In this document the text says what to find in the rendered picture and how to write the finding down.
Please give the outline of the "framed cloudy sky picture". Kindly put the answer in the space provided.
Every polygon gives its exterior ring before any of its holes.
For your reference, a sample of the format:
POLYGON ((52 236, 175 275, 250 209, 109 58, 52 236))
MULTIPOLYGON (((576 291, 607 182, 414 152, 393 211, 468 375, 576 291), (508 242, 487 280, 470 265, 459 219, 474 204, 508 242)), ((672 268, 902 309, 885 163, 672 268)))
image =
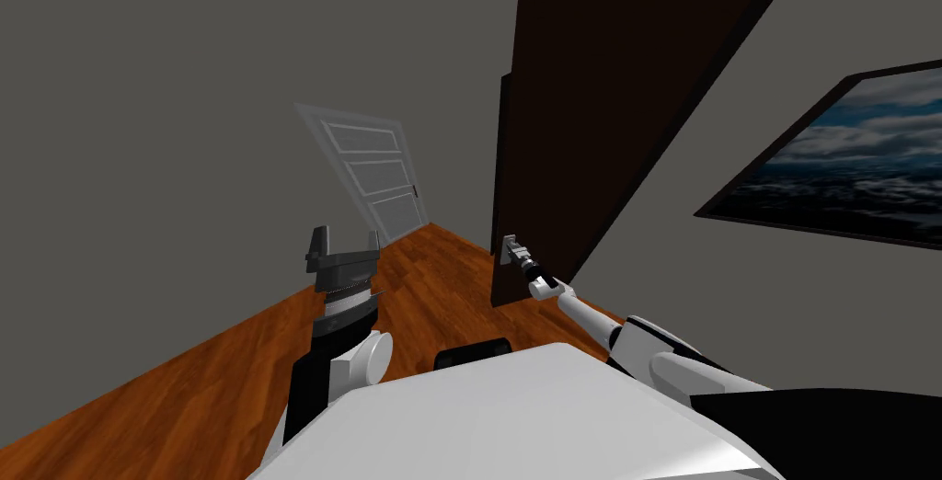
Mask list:
POLYGON ((842 78, 697 216, 942 250, 942 59, 842 78))

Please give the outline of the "white panelled door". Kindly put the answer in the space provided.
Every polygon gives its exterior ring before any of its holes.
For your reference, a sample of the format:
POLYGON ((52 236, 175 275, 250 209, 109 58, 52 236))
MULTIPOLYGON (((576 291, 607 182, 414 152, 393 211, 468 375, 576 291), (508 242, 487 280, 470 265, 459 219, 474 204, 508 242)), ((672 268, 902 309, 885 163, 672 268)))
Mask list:
POLYGON ((399 122, 296 103, 327 161, 351 194, 380 247, 430 220, 399 122))

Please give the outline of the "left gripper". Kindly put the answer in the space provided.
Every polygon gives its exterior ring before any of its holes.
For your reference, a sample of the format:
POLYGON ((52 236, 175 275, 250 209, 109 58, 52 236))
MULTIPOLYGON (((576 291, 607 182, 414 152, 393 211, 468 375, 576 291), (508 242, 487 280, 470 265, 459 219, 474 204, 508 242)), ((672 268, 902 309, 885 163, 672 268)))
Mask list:
POLYGON ((367 249, 329 255, 329 227, 316 227, 304 258, 307 273, 316 274, 315 292, 339 291, 376 276, 381 249, 378 230, 368 232, 367 249))

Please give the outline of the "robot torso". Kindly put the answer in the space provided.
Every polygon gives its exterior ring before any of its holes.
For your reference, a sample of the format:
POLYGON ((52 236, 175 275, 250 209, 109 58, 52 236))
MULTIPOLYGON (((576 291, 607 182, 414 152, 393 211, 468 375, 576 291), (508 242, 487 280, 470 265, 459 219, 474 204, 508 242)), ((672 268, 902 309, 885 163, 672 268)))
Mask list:
POLYGON ((785 480, 566 343, 350 391, 247 480, 785 480))

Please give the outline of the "dark brown door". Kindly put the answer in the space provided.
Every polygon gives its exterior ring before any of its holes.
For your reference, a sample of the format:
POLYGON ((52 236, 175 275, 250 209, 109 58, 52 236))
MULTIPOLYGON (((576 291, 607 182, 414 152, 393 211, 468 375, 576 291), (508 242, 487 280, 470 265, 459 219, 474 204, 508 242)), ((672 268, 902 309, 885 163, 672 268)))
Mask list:
POLYGON ((517 0, 501 80, 491 302, 538 267, 617 314, 676 291, 697 215, 745 164, 719 106, 777 0, 517 0))

